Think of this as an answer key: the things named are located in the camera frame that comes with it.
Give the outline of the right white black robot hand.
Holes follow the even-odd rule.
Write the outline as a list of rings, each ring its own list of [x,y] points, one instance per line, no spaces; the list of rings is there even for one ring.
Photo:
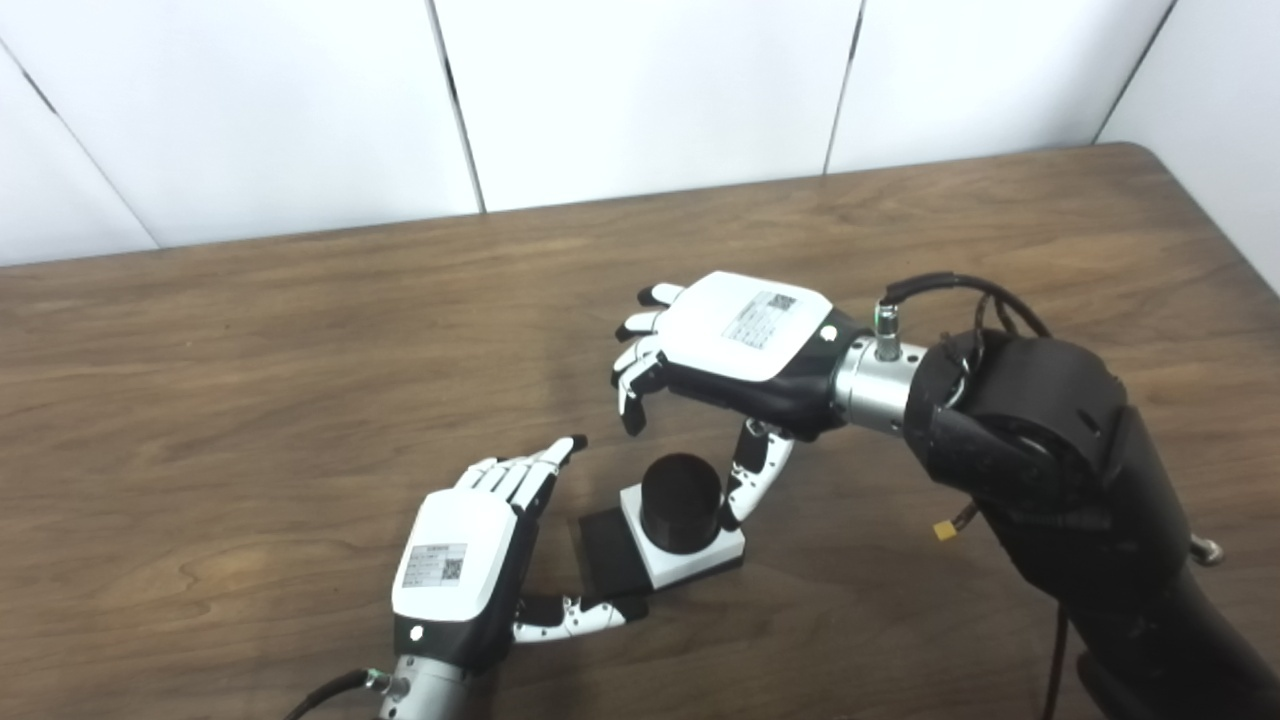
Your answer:
[[[847,424],[836,378],[868,329],[814,290],[731,272],[652,284],[637,302],[614,333],[623,352],[611,383],[623,428],[641,433],[643,400],[663,389],[741,415],[719,506],[719,525],[737,530],[796,442]]]

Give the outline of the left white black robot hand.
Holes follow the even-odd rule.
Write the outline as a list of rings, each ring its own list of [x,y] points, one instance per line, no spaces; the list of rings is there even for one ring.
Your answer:
[[[540,519],[585,436],[516,457],[472,462],[426,495],[390,593],[393,650],[480,675],[516,644],[562,641],[637,623],[640,596],[526,594]]]

